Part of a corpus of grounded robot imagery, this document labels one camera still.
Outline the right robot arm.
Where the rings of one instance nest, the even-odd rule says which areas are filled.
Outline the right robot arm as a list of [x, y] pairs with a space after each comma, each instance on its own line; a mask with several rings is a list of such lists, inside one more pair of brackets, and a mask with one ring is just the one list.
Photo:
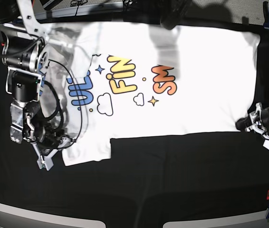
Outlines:
[[[8, 67], [5, 90], [12, 95], [10, 139], [26, 141], [37, 154], [69, 148], [75, 142], [63, 130], [64, 115], [53, 85], [45, 80], [49, 44], [30, 0], [0, 0], [0, 31], [6, 42], [0, 59]], [[43, 86], [52, 92], [56, 107], [45, 117], [40, 106]]]

